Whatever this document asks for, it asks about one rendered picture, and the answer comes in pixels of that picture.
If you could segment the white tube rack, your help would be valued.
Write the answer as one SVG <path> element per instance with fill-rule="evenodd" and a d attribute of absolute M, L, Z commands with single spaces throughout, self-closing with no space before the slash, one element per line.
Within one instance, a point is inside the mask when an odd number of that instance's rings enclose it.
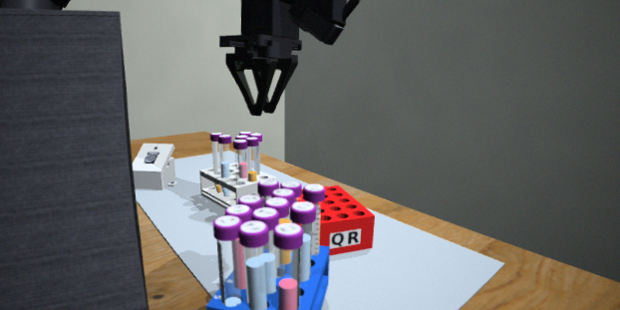
<path fill-rule="evenodd" d="M 225 209 L 233 205 L 238 205 L 238 199 L 244 195 L 255 194 L 261 197 L 261 195 L 257 193 L 257 183 L 259 181 L 263 179 L 276 180 L 276 176 L 261 171 L 260 175 L 257 176 L 257 181 L 250 182 L 246 179 L 244 185 L 237 185 L 235 163 L 230 164 L 230 177 L 228 178 L 222 178 L 219 174 L 214 174 L 213 167 L 200 170 L 199 172 L 201 195 Z M 222 192 L 217 193 L 214 188 L 214 183 L 229 189 L 228 196 L 224 196 Z"/>

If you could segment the red tube rack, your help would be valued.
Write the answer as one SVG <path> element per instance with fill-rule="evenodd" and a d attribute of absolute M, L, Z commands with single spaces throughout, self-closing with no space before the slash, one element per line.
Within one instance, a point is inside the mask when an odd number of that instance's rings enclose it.
<path fill-rule="evenodd" d="M 375 215 L 339 185 L 325 190 L 320 245 L 330 246 L 330 255 L 373 248 Z"/>

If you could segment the pink tube with white and purple cap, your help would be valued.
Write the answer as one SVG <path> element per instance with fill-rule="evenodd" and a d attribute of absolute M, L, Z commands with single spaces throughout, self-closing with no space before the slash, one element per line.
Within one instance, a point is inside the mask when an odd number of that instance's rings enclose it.
<path fill-rule="evenodd" d="M 247 205 L 233 205 L 225 210 L 225 216 L 236 216 L 241 219 L 242 223 L 252 221 L 252 211 Z M 239 271 L 240 271 L 240 289 L 246 289 L 245 273 L 244 273 L 244 256 L 243 246 L 239 243 L 238 239 L 238 252 L 239 252 Z"/>

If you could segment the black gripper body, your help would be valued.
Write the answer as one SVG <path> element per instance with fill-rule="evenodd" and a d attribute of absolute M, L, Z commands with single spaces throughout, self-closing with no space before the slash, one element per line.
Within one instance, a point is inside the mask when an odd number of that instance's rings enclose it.
<path fill-rule="evenodd" d="M 249 0 L 241 0 L 241 35 L 219 36 L 219 47 L 234 47 L 234 53 L 225 53 L 226 58 L 298 60 L 298 55 L 292 55 L 292 51 L 301 51 L 302 41 L 263 34 L 249 35 Z"/>

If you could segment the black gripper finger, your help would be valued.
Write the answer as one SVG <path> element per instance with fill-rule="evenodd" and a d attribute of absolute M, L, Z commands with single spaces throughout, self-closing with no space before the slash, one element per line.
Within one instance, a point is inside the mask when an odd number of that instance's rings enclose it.
<path fill-rule="evenodd" d="M 225 58 L 225 64 L 240 89 L 251 116 L 261 116 L 278 59 Z M 260 80 L 256 104 L 252 98 L 244 70 L 259 70 Z"/>
<path fill-rule="evenodd" d="M 292 74 L 294 73 L 297 65 L 298 65 L 298 60 L 295 60 L 295 59 L 278 59 L 276 70 L 281 70 L 281 74 L 280 74 L 279 80 L 277 82 L 276 88 L 274 90 L 274 93 L 272 95 L 270 102 L 267 96 L 267 99 L 266 99 L 266 102 L 263 108 L 264 113 L 268 113 L 268 114 L 274 113 L 277 107 L 277 104 L 281 98 L 281 95 L 286 85 L 288 84 Z M 255 84 L 257 87 L 257 91 L 258 91 L 260 71 L 252 70 L 252 73 L 253 73 L 253 77 L 254 77 Z"/>

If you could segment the blue tube rack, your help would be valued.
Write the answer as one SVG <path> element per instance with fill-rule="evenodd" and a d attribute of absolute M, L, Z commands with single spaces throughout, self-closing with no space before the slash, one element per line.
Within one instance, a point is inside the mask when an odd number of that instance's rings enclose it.
<path fill-rule="evenodd" d="M 328 287 L 329 254 L 330 246 L 320 245 L 318 255 L 311 255 L 310 279 L 300 282 L 300 309 L 297 308 L 297 310 L 321 310 Z M 276 292 L 267 294 L 266 310 L 278 310 L 278 278 L 276 278 L 276 289 Z M 228 307 L 222 304 L 219 288 L 206 305 L 206 310 L 250 310 L 247 303 L 246 289 L 241 290 L 241 303 L 237 306 Z"/>

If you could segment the light grey bench mat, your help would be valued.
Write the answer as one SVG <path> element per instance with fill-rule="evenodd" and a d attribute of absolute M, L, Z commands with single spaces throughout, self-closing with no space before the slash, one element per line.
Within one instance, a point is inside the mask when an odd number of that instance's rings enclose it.
<path fill-rule="evenodd" d="M 212 298 L 220 288 L 213 222 L 225 208 L 201 195 L 212 154 L 174 160 L 175 186 L 136 189 L 156 229 Z M 503 262 L 367 208 L 373 248 L 330 255 L 321 310 L 460 310 Z"/>

